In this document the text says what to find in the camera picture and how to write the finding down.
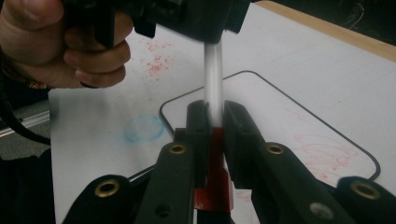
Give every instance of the finger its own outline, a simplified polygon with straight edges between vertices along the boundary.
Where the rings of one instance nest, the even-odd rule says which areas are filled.
[[[2,14],[16,27],[37,30],[60,21],[64,6],[59,0],[6,0]]]
[[[133,30],[131,16],[118,11],[115,16],[114,46],[121,43]],[[94,31],[91,28],[73,27],[65,34],[66,45],[71,49],[79,50],[103,50],[105,46],[98,43],[94,38]]]
[[[92,87],[110,87],[114,86],[120,82],[122,82],[125,78],[125,66],[121,66],[120,68],[108,72],[108,73],[100,73],[100,74],[93,74],[87,73],[81,70],[76,71],[76,78],[86,85]]]
[[[102,51],[78,51],[68,49],[64,61],[78,70],[90,73],[106,73],[116,70],[131,59],[131,51],[126,41],[114,49]]]

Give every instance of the red object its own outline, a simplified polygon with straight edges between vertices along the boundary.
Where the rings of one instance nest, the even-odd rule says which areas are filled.
[[[225,168],[223,129],[214,128],[209,148],[209,175],[204,189],[195,190],[195,208],[205,211],[231,212],[233,186]]]

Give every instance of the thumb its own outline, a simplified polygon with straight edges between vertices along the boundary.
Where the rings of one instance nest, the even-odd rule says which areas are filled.
[[[60,21],[64,6],[61,0],[5,0],[1,14],[16,27],[37,30]]]

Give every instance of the black outline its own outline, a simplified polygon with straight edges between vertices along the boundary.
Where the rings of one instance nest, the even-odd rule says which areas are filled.
[[[349,138],[347,138],[345,135],[343,135],[342,133],[338,132],[337,130],[334,129],[334,127],[332,127],[330,124],[328,124],[327,122],[325,122],[323,119],[321,119],[320,117],[318,117],[317,115],[315,115],[314,113],[312,113],[311,111],[309,111],[306,107],[304,107],[303,105],[301,105],[300,103],[298,103],[296,100],[294,100],[293,98],[291,98],[289,95],[287,95],[285,92],[283,92],[280,88],[278,88],[277,86],[275,86],[274,84],[272,84],[271,82],[269,82],[267,79],[265,79],[264,77],[260,76],[258,73],[253,72],[253,71],[249,71],[249,70],[244,70],[244,71],[240,71],[238,73],[235,73],[233,75],[230,75],[228,77],[225,77],[223,80],[228,79],[230,77],[235,77],[237,75],[240,75],[242,73],[251,73],[253,75],[256,75],[257,77],[261,78],[263,81],[265,81],[266,83],[268,83],[270,86],[272,86],[274,89],[276,89],[277,91],[279,91],[280,93],[282,93],[284,96],[288,97],[290,100],[292,100],[295,104],[297,104],[300,108],[302,108],[303,110],[305,110],[306,112],[308,112],[310,115],[312,115],[315,119],[319,120],[320,122],[322,122],[324,125],[326,125],[328,128],[330,128],[331,130],[333,130],[335,133],[339,134],[341,137],[343,137],[344,139],[346,139],[350,144],[352,144],[353,146],[355,146],[356,148],[358,148],[360,151],[362,151],[363,153],[365,153],[368,157],[370,157],[370,159],[372,159],[372,161],[375,164],[375,172],[373,173],[372,176],[369,177],[369,180],[375,180],[376,178],[379,177],[379,175],[381,174],[381,166],[379,165],[378,160],[372,155],[370,154],[370,152],[366,151],[364,148],[360,147],[358,144],[354,143],[352,140],[350,140]],[[163,114],[163,107],[168,104],[169,102],[175,101],[176,99],[179,99],[183,96],[186,96],[188,94],[191,94],[195,91],[199,91],[201,89],[203,89],[204,87],[195,89],[193,91],[189,91],[187,93],[184,93],[174,99],[168,100],[165,103],[163,103],[160,107],[160,119],[163,121],[166,129],[168,130],[168,132],[170,134],[172,134],[172,136],[174,135],[175,131],[172,128],[172,126],[170,125],[169,121],[166,119],[165,115]]]

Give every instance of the white table surface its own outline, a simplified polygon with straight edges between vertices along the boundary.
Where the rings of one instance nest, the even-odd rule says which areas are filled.
[[[130,176],[153,164],[162,145],[172,140],[155,123],[161,104],[204,84],[202,43],[161,28],[152,40],[132,34],[128,41],[133,58],[121,84],[50,92],[58,223],[96,177]],[[395,62],[255,5],[239,35],[224,34],[222,48],[225,77],[242,70],[260,73],[373,154],[382,169],[376,181],[396,194]],[[146,130],[139,136],[143,140],[131,140],[133,120],[142,118],[150,118],[157,129]],[[244,191],[237,193],[246,197]],[[254,215],[247,218],[257,222]]]

